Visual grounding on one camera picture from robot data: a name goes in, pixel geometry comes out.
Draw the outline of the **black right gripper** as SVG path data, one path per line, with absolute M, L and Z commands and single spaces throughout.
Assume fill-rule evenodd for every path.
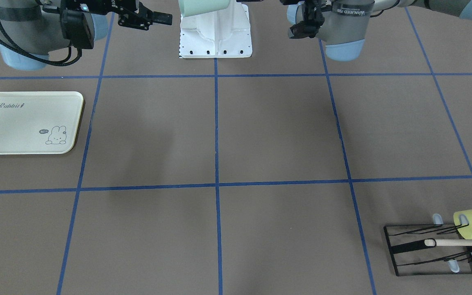
M 138 0 L 43 0 L 41 10 L 60 16 L 80 17 L 85 14 L 107 15 L 110 12 L 119 15 L 118 25 L 142 31 L 156 24 L 172 25 L 173 15 L 146 9 L 139 12 Z

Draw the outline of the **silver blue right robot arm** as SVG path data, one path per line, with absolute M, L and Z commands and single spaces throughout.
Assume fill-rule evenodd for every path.
M 105 37 L 109 13 L 120 26 L 142 31 L 173 19 L 138 0 L 0 0 L 0 53 L 17 70 L 73 65 Z

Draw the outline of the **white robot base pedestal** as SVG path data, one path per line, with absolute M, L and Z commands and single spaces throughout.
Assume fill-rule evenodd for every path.
M 249 8 L 231 0 L 228 8 L 197 16 L 182 17 L 179 58 L 249 58 L 252 36 Z

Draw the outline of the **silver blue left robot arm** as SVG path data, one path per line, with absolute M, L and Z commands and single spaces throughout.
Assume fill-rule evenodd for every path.
M 369 21 L 393 8 L 421 7 L 472 20 L 472 0 L 283 0 L 290 39 L 320 39 L 335 61 L 359 57 Z

